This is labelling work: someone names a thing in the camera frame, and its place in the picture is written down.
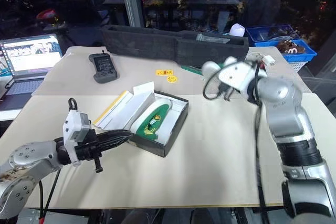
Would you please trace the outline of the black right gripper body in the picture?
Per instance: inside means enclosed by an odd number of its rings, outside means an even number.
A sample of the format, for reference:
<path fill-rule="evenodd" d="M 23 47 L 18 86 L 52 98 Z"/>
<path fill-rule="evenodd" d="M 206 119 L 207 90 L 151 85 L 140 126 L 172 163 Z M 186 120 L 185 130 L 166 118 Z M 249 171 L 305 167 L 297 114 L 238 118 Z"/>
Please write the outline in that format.
<path fill-rule="evenodd" d="M 225 83 L 221 83 L 219 86 L 218 86 L 218 93 L 232 93 L 235 91 L 235 88 L 225 84 Z"/>

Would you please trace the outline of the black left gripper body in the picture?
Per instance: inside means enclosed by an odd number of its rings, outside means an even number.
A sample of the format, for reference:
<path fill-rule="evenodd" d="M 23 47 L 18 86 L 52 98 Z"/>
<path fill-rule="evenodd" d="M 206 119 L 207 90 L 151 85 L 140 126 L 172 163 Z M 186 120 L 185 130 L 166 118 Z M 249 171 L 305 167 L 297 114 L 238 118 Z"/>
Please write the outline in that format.
<path fill-rule="evenodd" d="M 100 163 L 102 151 L 100 149 L 100 142 L 95 130 L 89 130 L 83 141 L 78 142 L 78 146 L 75 147 L 75 151 L 80 161 L 94 161 L 96 173 L 103 171 Z"/>

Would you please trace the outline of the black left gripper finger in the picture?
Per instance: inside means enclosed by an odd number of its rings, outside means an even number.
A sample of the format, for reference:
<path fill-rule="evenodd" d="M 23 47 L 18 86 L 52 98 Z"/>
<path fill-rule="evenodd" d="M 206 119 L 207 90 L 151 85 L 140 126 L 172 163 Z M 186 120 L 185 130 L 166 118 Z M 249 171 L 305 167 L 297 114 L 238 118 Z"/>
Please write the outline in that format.
<path fill-rule="evenodd" d="M 131 136 L 119 136 L 115 138 L 111 138 L 109 140 L 103 141 L 99 144 L 100 151 L 107 151 L 113 148 L 120 146 L 121 144 L 127 142 Z"/>
<path fill-rule="evenodd" d="M 128 130 L 111 130 L 97 134 L 97 138 L 100 141 L 116 141 L 119 138 L 129 139 L 132 137 L 132 133 Z"/>

